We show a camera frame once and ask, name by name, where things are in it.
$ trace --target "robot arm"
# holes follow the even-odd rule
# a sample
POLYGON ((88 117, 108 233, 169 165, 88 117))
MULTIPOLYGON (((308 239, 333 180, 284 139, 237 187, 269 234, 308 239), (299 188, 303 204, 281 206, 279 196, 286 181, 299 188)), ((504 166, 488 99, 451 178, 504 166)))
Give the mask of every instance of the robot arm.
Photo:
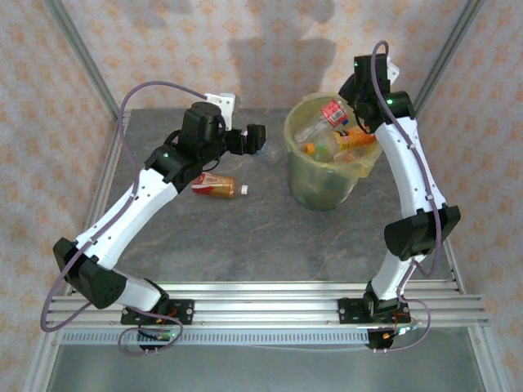
POLYGON ((449 235, 461 216, 458 207, 447 206, 428 168, 409 95, 404 91, 390 92, 387 55, 376 57, 376 80, 389 109, 412 141, 411 145, 407 144, 404 135, 379 103, 371 79, 371 56, 356 57, 354 70, 339 95, 353 108, 356 117, 364 120, 383 147, 396 181, 403 217, 385 228, 387 254, 382 268, 369 283, 364 296, 368 316, 372 320, 383 320, 402 305, 397 298, 397 291, 413 261, 421 262, 436 245, 436 212, 433 205, 440 217, 441 241, 449 235), (414 150, 418 152, 424 173, 414 156, 414 150), (427 197, 429 192, 424 175, 431 186, 430 198, 427 197))
POLYGON ((193 104, 184 115, 181 130, 173 132, 147 159, 140 171, 136 194, 132 194, 130 187, 86 232, 73 242, 61 238, 53 247, 58 266, 63 270, 78 249, 88 246, 65 280, 97 309, 118 303, 167 314, 169 298, 160 287, 114 269, 120 255, 145 223, 199 176, 203 167, 227 151, 255 154, 263 146, 265 127, 251 124, 247 131, 232 128, 234 95, 206 94, 206 97, 208 102, 193 104), (131 204, 122 213, 130 199, 131 204), (116 216, 118 219, 93 241, 95 234, 116 216))

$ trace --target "wire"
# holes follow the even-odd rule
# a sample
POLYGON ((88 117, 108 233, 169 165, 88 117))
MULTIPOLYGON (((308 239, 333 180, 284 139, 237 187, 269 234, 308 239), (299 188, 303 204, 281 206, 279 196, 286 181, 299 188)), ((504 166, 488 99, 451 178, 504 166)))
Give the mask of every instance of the wire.
MULTIPOLYGON (((387 113, 387 116, 389 116, 389 119, 392 121, 392 123, 394 124, 394 126, 396 127, 398 132, 403 136, 407 145, 413 145, 413 142, 410 139, 409 135, 407 134, 407 132, 405 132, 405 130, 403 129, 401 124, 398 122, 397 118, 392 113, 391 109, 388 107, 388 105, 385 101, 385 97, 383 96, 382 92, 379 89, 378 77, 376 75, 376 55, 377 55, 378 49, 381 45, 383 45, 385 47, 386 56, 388 56, 388 54, 389 54, 389 44, 387 41, 378 42, 373 49, 373 53, 370 57, 370 74, 371 74, 371 78, 372 78, 372 82, 373 82, 374 92, 376 93, 376 96, 378 97, 379 103, 381 104, 383 110, 385 110, 385 113, 387 113)), ((415 302, 417 304, 420 304, 425 309, 425 311, 427 312, 427 327, 425 328, 425 331, 419 337, 419 339, 417 339, 415 342, 413 342, 409 345, 405 345, 402 347, 396 347, 396 348, 392 348, 392 349, 388 349, 388 350, 378 350, 378 351, 384 352, 384 353, 386 353, 387 351, 406 350, 411 347, 414 347, 415 345, 418 345, 427 337, 427 335, 431 329, 431 310, 428 308, 427 304, 421 300, 407 300, 403 297, 403 294, 402 294, 402 292, 405 288, 405 285, 409 281, 410 277, 412 276, 412 274, 414 273, 416 268, 418 268, 419 271, 422 273, 422 275, 425 277, 432 275, 432 273, 436 269, 437 262, 440 257, 440 250, 441 250, 440 214, 438 212, 436 202, 434 201, 434 195, 432 194, 431 182, 428 179, 427 169, 425 168, 425 165, 423 164, 423 160, 422 160, 419 152, 416 149, 411 149, 411 151, 413 152, 413 155, 416 158, 416 162, 418 163, 419 170, 422 173, 423 183, 425 185, 425 189, 427 190, 427 200, 431 204, 432 211, 434 212, 434 220, 436 221, 436 250, 434 251, 434 260, 432 261, 432 266, 431 266, 429 272, 426 272, 418 261, 416 261, 416 260, 412 261, 411 265, 409 266, 409 269, 407 269, 407 273, 401 280, 400 285, 398 286, 398 288, 396 290, 396 295, 398 296, 398 299, 401 302, 405 302, 407 304, 415 302)))
MULTIPOLYGON (((178 334, 176 335, 176 337, 174 339, 169 341, 166 345, 162 345, 159 348, 158 347, 154 348, 154 353, 155 354, 158 354, 160 351, 164 351, 164 350, 167 350, 167 349, 171 348, 177 341, 180 340, 181 335, 183 333, 183 324, 180 323, 180 321, 178 319, 173 318, 171 316, 162 315, 162 314, 145 312, 145 311, 139 310, 137 308, 132 308, 131 306, 128 306, 128 308, 130 310, 134 311, 134 312, 137 312, 139 314, 143 314, 144 316, 147 316, 147 317, 153 317, 155 319, 164 319, 164 320, 172 321, 172 322, 178 324, 178 326, 180 327, 180 331, 178 332, 178 334)), ((125 355, 127 355, 129 357, 141 357, 142 355, 147 355, 149 353, 149 350, 129 351, 122 344, 122 340, 123 340, 123 337, 125 336, 125 334, 129 333, 129 332, 132 332, 132 331, 138 331, 138 332, 166 332, 167 329, 166 328, 130 327, 130 328, 125 329, 120 334, 120 336, 118 337, 118 350, 120 350, 120 352, 122 354, 125 354, 125 355)))
POLYGON ((81 314, 86 308, 91 306, 91 303, 86 303, 83 305, 80 309, 75 311, 68 319, 63 321, 62 323, 59 323, 58 325, 48 327, 47 326, 47 315, 49 314, 49 306, 52 302, 52 297, 56 295, 58 292, 58 288, 60 287, 62 281, 64 280, 65 276, 70 272, 70 270, 73 268, 74 264, 78 261, 79 257, 105 232, 108 228, 110 228, 120 217, 128 210, 128 208, 131 206, 132 202, 134 201, 134 195, 136 194, 138 190, 138 185, 140 182, 140 169, 138 168, 138 164, 134 157, 132 156, 131 150, 129 149, 129 145, 127 144, 125 140, 125 131, 123 129, 123 114, 125 112, 125 107, 128 103, 128 101, 131 99, 131 97, 139 90, 141 90, 144 87, 148 86, 167 86, 167 87, 173 87, 177 88, 182 91, 189 92, 190 94, 197 96, 198 98, 206 100, 207 97, 203 94, 200 94, 194 90, 191 90, 187 87, 181 86, 179 84, 170 83, 170 82, 162 82, 162 81, 152 81, 152 82, 145 82, 142 84, 139 84, 138 86, 134 87, 132 90, 130 90, 125 98, 123 98, 122 104, 120 105, 120 110, 118 112, 118 133, 120 136, 120 141, 122 142, 123 150, 125 151, 125 154, 129 158, 129 161, 131 162, 132 170, 133 170, 133 178, 134 182, 132 184, 132 192, 131 196, 127 199, 127 201, 123 204, 120 211, 118 211, 105 225, 103 225, 98 231, 96 231, 91 239, 87 241, 83 246, 78 249, 78 251, 71 257, 71 260, 65 265, 64 269, 60 272, 58 277, 56 278, 55 282, 52 284, 51 289, 49 290, 49 293, 47 294, 47 297, 45 301, 43 302, 42 307, 42 313, 40 314, 40 328, 44 332, 55 332, 59 329, 62 329, 64 326, 72 322, 75 318, 78 317, 79 314, 81 314))

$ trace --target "white plastic bracket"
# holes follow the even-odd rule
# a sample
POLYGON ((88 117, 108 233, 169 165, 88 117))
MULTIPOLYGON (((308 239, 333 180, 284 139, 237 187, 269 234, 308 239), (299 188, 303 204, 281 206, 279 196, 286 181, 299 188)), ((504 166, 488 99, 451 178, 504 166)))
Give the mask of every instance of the white plastic bracket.
POLYGON ((387 57, 387 77, 391 84, 400 76, 400 69, 392 64, 391 58, 387 57))
POLYGON ((226 120, 226 131, 232 129, 232 114, 239 106, 239 97, 236 94, 222 92, 219 96, 206 93, 207 102, 215 104, 221 109, 221 115, 226 120))

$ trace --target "red bottle label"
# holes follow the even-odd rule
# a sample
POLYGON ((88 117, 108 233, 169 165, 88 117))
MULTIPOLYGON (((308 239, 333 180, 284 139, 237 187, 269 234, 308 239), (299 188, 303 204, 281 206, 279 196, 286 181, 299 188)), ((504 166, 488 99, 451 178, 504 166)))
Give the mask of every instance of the red bottle label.
POLYGON ((321 113, 333 127, 336 127, 338 124, 346 121, 345 111, 335 100, 331 100, 323 108, 321 108, 321 113))

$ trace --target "bottle lying on table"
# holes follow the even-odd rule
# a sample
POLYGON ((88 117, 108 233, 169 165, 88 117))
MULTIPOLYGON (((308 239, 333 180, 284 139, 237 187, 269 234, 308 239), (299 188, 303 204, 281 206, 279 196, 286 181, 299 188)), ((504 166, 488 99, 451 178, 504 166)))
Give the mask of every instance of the bottle lying on table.
POLYGON ((239 185, 233 177, 217 176, 204 172, 190 185, 195 194, 206 194, 215 198, 235 198, 248 192, 247 185, 239 185))

